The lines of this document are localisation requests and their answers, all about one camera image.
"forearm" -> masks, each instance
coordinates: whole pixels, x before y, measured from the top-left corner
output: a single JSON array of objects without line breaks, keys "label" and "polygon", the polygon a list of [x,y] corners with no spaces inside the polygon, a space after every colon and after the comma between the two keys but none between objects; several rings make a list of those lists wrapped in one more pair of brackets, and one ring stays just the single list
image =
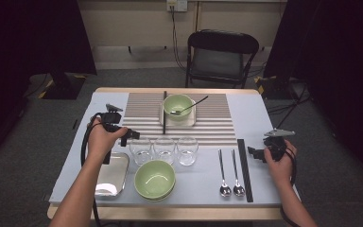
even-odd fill
[{"label": "forearm", "polygon": [[60,203],[50,226],[88,226],[94,203],[96,181],[102,160],[87,158],[84,166]]},{"label": "forearm", "polygon": [[277,183],[277,188],[281,197],[282,206],[288,218],[300,226],[317,226],[289,182]]}]

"person's right arm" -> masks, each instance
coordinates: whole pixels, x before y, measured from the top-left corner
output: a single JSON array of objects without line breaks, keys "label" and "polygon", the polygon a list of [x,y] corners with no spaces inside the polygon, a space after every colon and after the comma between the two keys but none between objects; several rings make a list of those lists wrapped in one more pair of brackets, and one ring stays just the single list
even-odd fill
[{"label": "person's right arm", "polygon": [[[287,152],[294,152],[294,154],[297,154],[296,148],[294,148],[290,142],[285,142],[288,147]],[[269,149],[265,148],[264,153],[268,163],[269,173],[278,189],[282,206],[287,217],[300,226],[317,226],[290,184],[292,171],[290,158],[285,154],[279,162],[275,162],[272,159]]]}]

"person's left arm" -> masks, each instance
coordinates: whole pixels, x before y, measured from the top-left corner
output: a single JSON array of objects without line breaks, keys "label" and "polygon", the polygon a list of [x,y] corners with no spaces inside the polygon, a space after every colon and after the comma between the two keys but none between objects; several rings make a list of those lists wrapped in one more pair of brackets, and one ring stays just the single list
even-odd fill
[{"label": "person's left arm", "polygon": [[95,186],[102,162],[116,139],[123,136],[128,130],[121,128],[116,132],[107,132],[99,123],[98,118],[94,122],[96,126],[90,133],[85,163],[60,203],[49,226],[89,226]]}]

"tray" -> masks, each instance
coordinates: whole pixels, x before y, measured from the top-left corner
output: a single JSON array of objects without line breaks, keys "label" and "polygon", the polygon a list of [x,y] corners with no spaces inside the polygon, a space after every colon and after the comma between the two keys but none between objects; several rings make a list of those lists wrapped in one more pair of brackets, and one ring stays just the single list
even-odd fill
[{"label": "tray", "polygon": [[108,165],[102,165],[95,187],[95,198],[107,200],[116,197],[125,187],[130,158],[126,153],[114,152]]},{"label": "tray", "polygon": [[[160,111],[159,111],[159,122],[161,123],[161,125],[164,124],[164,106],[160,105]],[[166,118],[166,126],[167,127],[190,127],[193,126],[194,124],[196,124],[196,106],[192,107],[192,110],[190,112],[190,114],[188,115],[188,118],[183,120],[183,121],[175,121],[172,119],[169,119],[169,117]]]}]

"black chair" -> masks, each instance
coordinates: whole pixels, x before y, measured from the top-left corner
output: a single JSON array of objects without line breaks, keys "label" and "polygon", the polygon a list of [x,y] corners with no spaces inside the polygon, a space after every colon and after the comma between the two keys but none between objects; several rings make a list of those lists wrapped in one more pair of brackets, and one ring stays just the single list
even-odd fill
[{"label": "black chair", "polygon": [[244,33],[200,30],[188,38],[187,69],[185,87],[189,80],[207,80],[244,88],[251,61],[259,43]]}]

